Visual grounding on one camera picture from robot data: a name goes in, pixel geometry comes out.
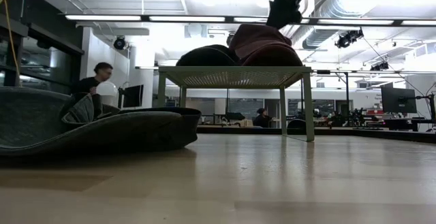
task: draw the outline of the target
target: white table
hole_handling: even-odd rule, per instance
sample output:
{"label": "white table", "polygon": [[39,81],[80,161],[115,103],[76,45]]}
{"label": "white table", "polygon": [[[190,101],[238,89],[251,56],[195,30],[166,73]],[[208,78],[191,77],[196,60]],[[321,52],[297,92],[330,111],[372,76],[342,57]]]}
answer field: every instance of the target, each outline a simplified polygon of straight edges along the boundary
{"label": "white table", "polygon": [[303,79],[307,141],[315,139],[310,67],[160,67],[158,104],[165,106],[166,79],[181,88],[181,107],[187,89],[279,89],[281,132],[287,135],[285,89]]}

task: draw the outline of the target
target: wooden floor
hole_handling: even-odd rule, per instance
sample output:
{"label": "wooden floor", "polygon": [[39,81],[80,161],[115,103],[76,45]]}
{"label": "wooden floor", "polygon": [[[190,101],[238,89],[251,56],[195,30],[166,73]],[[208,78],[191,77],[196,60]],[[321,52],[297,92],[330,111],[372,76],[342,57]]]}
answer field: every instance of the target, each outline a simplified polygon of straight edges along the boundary
{"label": "wooden floor", "polygon": [[432,144],[200,135],[169,153],[0,168],[1,224],[435,220]]}

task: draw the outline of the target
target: table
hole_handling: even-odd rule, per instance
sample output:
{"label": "table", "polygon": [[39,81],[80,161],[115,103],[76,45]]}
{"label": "table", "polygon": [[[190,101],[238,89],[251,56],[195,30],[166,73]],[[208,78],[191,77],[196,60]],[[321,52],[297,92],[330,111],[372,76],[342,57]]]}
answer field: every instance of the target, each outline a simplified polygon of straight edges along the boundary
{"label": "table", "polygon": [[391,118],[385,119],[389,130],[412,130],[418,132],[418,124],[434,124],[435,121],[425,118]]}
{"label": "table", "polygon": [[307,141],[315,139],[310,67],[159,67],[158,104],[165,106],[166,79],[181,88],[181,107],[187,89],[279,89],[281,132],[287,135],[285,89],[303,79]]}

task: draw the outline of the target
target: person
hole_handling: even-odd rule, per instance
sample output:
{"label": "person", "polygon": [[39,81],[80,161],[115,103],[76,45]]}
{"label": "person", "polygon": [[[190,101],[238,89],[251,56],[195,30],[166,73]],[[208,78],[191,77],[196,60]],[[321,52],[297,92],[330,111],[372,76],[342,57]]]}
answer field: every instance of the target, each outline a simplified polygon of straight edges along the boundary
{"label": "person", "polygon": [[71,93],[90,93],[94,95],[97,90],[97,85],[99,85],[101,82],[107,81],[111,77],[113,69],[114,68],[109,63],[98,63],[94,68],[95,76],[84,78],[77,82],[75,85],[73,85]]}
{"label": "person", "polygon": [[270,127],[270,121],[271,118],[270,116],[268,116],[266,114],[266,110],[264,108],[259,108],[258,109],[258,116],[254,119],[253,121],[253,125],[254,126],[259,126],[262,128],[269,128]]}

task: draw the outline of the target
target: curved lounge chair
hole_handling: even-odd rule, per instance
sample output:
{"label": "curved lounge chair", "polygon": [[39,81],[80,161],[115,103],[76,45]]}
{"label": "curved lounge chair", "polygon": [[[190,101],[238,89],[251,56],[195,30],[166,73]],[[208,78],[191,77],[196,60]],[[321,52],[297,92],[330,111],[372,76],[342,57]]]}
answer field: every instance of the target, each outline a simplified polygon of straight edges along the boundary
{"label": "curved lounge chair", "polygon": [[182,108],[179,112],[163,111],[166,108],[122,111],[67,130],[60,112],[69,99],[68,95],[49,91],[0,88],[0,156],[174,150],[197,139],[195,130],[201,114],[185,117],[190,124],[197,117],[195,126],[186,130]]}

